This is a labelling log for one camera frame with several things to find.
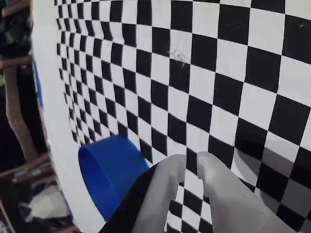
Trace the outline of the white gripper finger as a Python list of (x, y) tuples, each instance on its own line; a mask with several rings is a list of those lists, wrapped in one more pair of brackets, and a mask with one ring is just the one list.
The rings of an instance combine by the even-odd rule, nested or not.
[(294, 232), (213, 154), (197, 154), (197, 175), (209, 198), (215, 233)]

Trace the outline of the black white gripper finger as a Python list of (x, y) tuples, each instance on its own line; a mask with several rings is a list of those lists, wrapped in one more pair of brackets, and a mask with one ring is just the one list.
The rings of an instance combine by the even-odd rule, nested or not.
[(103, 233), (162, 233), (170, 202), (185, 179), (187, 159), (175, 154), (141, 174), (127, 191)]

